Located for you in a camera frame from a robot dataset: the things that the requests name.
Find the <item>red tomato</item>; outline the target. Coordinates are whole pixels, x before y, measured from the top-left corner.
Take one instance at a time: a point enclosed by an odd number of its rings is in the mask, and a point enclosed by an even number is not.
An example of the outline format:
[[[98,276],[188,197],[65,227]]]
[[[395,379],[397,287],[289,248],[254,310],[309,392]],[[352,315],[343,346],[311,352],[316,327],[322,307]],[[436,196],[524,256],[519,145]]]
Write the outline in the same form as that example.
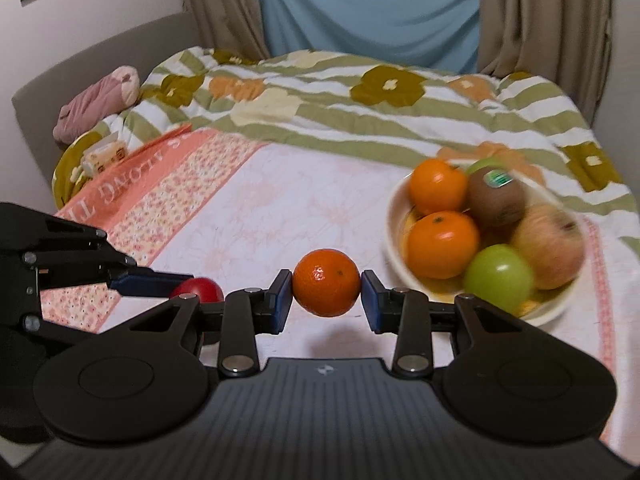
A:
[[[174,298],[184,294],[193,294],[200,298],[203,304],[216,304],[224,301],[224,292],[220,286],[209,278],[189,278],[178,285],[170,294]]]

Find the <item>large orange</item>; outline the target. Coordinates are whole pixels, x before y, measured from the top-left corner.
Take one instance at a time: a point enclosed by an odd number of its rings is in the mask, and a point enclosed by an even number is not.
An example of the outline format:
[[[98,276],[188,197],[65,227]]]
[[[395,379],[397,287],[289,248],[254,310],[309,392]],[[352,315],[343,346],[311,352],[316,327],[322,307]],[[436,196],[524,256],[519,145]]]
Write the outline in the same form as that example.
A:
[[[408,231],[406,263],[423,280],[449,280],[462,274],[480,248],[480,231],[466,214],[439,211]]]

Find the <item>medium tangerine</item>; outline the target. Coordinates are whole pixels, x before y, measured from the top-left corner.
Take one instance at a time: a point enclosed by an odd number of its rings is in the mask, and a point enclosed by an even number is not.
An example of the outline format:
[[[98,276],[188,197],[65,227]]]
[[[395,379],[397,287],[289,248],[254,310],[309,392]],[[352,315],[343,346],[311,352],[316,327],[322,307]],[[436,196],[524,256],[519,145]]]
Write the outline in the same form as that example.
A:
[[[293,272],[295,300],[307,312],[320,318],[336,318],[348,312],[360,290],[356,263],[336,249],[308,252]]]

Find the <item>green apple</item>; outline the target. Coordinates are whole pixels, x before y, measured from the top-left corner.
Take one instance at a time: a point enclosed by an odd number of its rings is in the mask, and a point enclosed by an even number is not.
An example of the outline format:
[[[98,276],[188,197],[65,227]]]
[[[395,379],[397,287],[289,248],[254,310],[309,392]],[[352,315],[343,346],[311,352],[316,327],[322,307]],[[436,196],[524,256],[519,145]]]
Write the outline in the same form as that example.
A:
[[[491,245],[481,250],[466,268],[463,290],[519,315],[534,290],[533,270],[510,245]]]
[[[484,168],[506,170],[506,165],[497,157],[490,156],[472,162],[472,164],[465,169],[465,173],[470,176],[471,174],[474,174],[474,172]]]

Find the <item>brown kiwi with sticker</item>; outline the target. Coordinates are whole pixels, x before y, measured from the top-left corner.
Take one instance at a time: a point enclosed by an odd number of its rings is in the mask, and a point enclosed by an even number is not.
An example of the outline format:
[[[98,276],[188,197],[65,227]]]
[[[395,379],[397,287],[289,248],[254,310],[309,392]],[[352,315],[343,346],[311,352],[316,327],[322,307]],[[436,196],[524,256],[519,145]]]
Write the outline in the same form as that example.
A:
[[[469,176],[468,205],[481,224],[498,228],[524,217],[526,194],[521,182],[506,170],[487,166]]]

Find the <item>red yellow apple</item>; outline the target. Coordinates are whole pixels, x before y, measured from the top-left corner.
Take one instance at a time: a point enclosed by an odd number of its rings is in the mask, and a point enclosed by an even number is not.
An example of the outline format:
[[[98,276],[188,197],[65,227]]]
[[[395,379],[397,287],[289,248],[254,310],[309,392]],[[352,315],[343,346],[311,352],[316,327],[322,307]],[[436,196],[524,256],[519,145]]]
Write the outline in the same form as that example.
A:
[[[586,258],[582,231],[574,218],[550,204],[529,206],[510,245],[533,270],[535,286],[557,289],[577,278]]]

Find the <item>yellow green plate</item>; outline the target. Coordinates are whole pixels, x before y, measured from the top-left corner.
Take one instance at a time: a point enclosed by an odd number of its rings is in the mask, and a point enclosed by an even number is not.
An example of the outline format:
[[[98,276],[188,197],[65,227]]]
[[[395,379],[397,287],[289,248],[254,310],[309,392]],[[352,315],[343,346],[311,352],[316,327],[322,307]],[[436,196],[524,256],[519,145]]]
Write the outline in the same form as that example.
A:
[[[51,188],[55,207],[62,209],[90,180],[82,169],[85,150],[102,140],[101,133],[88,131],[77,138],[62,154],[54,168]]]

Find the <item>pink floral cloth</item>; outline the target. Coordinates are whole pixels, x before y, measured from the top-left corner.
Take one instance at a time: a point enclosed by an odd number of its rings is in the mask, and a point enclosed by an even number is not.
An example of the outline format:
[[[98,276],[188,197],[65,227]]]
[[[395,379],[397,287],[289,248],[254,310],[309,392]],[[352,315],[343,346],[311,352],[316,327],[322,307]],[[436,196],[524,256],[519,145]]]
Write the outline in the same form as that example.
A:
[[[131,152],[61,210],[97,226],[142,266],[205,276],[223,290],[267,286],[317,248],[335,248],[387,285],[386,209],[400,167],[183,127]],[[550,332],[616,377],[608,445],[639,458],[639,263],[590,219],[588,259]]]

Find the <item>snack packet on plate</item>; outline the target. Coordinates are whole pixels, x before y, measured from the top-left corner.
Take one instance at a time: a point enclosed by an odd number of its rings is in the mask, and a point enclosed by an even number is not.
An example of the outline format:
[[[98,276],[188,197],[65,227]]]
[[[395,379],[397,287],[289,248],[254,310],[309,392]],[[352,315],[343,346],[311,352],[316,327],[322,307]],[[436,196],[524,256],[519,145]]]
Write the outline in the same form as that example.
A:
[[[87,148],[82,153],[80,166],[87,177],[94,178],[127,154],[127,143],[113,133]]]

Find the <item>cream plate with yellow print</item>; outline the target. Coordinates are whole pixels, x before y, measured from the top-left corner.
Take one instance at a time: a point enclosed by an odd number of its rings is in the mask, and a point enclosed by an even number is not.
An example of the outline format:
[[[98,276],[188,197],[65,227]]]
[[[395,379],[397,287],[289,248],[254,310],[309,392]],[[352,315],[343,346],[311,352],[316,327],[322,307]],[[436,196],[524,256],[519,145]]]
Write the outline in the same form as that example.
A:
[[[472,164],[472,162],[465,162],[462,159],[444,160],[444,162],[448,162],[450,166],[453,166],[454,168],[457,168],[464,173],[465,169]],[[579,226],[579,229],[582,231],[582,237],[585,241],[587,259],[586,237],[584,231],[582,230],[582,227],[579,224],[579,221],[574,216],[574,214],[571,214],[564,207],[562,207],[554,198],[552,198],[551,194],[544,188],[544,186],[541,183],[537,182],[534,178],[527,177],[521,171],[516,171],[509,168],[506,168],[506,171],[512,177],[518,179],[521,182],[521,185],[523,185],[526,194],[525,214],[529,206],[533,206],[536,204],[550,204],[563,209],[574,218]],[[422,290],[422,292],[426,292],[427,294],[435,298],[450,300],[454,298],[454,296],[465,292],[463,290],[463,279],[466,269],[462,274],[456,276],[455,278],[450,278],[449,280],[430,280],[429,278],[424,278],[423,280],[421,280],[411,272],[406,263],[406,241],[408,231],[412,227],[413,223],[416,223],[418,220],[425,217],[423,214],[420,214],[420,212],[416,210],[416,207],[413,205],[409,197],[409,177],[411,176],[411,174],[409,174],[408,177],[406,177],[398,184],[398,187],[393,192],[393,196],[388,203],[386,214],[385,242],[387,258],[388,260],[390,260],[392,268],[395,270],[396,274],[400,277],[401,281],[404,284],[412,288],[420,289]],[[458,212],[462,212],[462,214],[466,214],[468,217],[470,217],[474,221],[477,229],[480,231],[480,248],[478,248],[478,252],[476,253],[476,255],[481,250],[491,245],[510,245],[512,233],[518,226],[520,221],[523,219],[522,218],[519,222],[509,224],[508,226],[499,226],[498,228],[484,226],[484,224],[481,224],[472,216],[471,211],[469,210],[468,191],[466,191],[465,204],[463,208]],[[517,318],[522,318],[523,320],[535,326],[544,325],[552,321],[554,318],[557,318],[567,308],[570,290],[574,286],[575,281],[579,278],[579,275],[581,273],[582,270],[580,270],[577,278],[575,278],[565,286],[551,290],[538,289],[535,286],[534,279],[534,290],[532,291],[529,300],[527,300],[526,303],[522,305],[520,314],[514,316],[516,316]]]

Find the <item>pink plush toy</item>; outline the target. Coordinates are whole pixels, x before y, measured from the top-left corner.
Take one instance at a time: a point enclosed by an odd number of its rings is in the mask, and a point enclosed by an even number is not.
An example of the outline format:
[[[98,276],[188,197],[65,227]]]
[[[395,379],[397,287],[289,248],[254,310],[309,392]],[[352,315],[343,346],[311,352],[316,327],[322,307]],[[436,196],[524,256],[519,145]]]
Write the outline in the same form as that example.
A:
[[[52,131],[53,139],[72,144],[103,118],[133,106],[139,90],[138,71],[128,65],[117,67],[61,107]]]

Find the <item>green striped floral quilt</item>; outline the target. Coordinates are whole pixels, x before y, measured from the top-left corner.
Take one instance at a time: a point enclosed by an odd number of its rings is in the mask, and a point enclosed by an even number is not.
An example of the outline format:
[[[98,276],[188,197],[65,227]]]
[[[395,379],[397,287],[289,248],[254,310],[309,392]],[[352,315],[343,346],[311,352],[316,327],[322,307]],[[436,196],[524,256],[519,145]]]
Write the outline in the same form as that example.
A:
[[[178,125],[412,168],[501,156],[631,248],[631,190],[574,102],[528,73],[502,78],[300,50],[252,61],[193,47],[157,65],[137,103],[96,131],[138,148]]]

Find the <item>beige curtain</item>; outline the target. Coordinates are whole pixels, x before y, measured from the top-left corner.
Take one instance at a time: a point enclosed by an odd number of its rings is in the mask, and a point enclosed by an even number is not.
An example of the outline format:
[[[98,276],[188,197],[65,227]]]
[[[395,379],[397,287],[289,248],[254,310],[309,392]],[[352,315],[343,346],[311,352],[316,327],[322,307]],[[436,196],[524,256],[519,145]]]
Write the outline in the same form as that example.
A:
[[[611,58],[612,0],[480,0],[477,66],[557,84],[592,122]]]
[[[183,0],[204,46],[258,61],[270,57],[259,0]]]

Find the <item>blue hanging cloth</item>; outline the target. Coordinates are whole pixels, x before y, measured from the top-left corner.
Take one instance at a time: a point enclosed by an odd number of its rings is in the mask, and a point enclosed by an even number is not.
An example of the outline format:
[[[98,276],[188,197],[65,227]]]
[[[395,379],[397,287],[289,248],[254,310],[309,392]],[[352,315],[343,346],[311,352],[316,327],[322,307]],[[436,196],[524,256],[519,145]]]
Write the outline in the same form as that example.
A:
[[[314,49],[477,70],[480,0],[259,0],[274,55]]]

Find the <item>beige right curtain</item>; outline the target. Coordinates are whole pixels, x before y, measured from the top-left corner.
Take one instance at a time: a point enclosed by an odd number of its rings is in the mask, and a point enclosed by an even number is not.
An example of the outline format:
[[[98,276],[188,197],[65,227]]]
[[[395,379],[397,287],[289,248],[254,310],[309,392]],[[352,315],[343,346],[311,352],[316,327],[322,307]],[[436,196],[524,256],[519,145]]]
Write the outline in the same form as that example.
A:
[[[611,58],[612,0],[480,0],[477,66],[557,84],[592,122]]]

